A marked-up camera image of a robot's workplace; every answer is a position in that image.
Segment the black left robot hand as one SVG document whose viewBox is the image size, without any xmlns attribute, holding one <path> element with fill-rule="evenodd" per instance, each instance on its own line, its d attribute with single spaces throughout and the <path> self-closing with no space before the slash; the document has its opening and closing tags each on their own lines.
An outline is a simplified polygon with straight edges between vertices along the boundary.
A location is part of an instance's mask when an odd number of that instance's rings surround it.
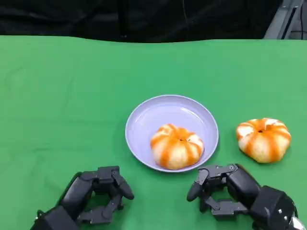
<svg viewBox="0 0 307 230">
<path fill-rule="evenodd" d="M 109 196 L 106 206 L 86 211 L 92 193 Z M 78 224 L 106 224 L 112 222 L 113 213 L 124 208 L 122 198 L 134 199 L 131 187 L 121 176 L 119 166 L 99 167 L 96 171 L 78 172 L 61 195 L 62 206 Z"/>
</svg>

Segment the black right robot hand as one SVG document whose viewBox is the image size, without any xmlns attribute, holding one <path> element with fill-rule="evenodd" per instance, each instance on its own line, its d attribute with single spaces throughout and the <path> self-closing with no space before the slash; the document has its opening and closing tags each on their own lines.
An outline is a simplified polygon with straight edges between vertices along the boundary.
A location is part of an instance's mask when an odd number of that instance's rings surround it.
<svg viewBox="0 0 307 230">
<path fill-rule="evenodd" d="M 227 188 L 232 199 L 214 200 L 212 194 Z M 216 219 L 248 214 L 261 186 L 240 164 L 208 165 L 198 169 L 197 179 L 187 194 L 187 201 L 200 199 L 200 212 L 210 210 Z"/>
</svg>

